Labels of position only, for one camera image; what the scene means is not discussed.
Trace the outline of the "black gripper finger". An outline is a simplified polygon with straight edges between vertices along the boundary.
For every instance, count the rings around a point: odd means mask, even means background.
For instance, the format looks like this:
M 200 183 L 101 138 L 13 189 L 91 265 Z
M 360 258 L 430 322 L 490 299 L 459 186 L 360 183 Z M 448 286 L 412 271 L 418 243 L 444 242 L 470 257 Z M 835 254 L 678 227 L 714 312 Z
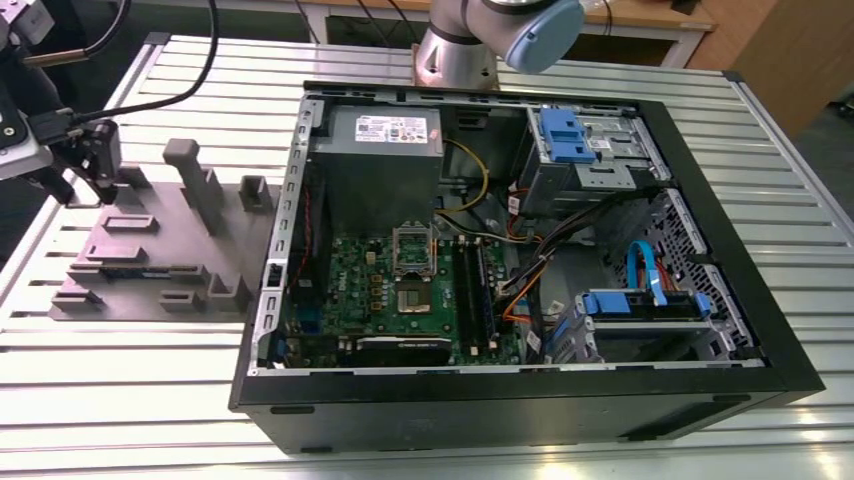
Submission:
M 119 126 L 112 120 L 97 120 L 85 125 L 83 135 L 85 179 L 103 203 L 117 196 L 115 177 L 121 164 Z
M 53 167 L 40 170 L 39 183 L 59 204 L 67 205 L 73 200 L 73 187 Z

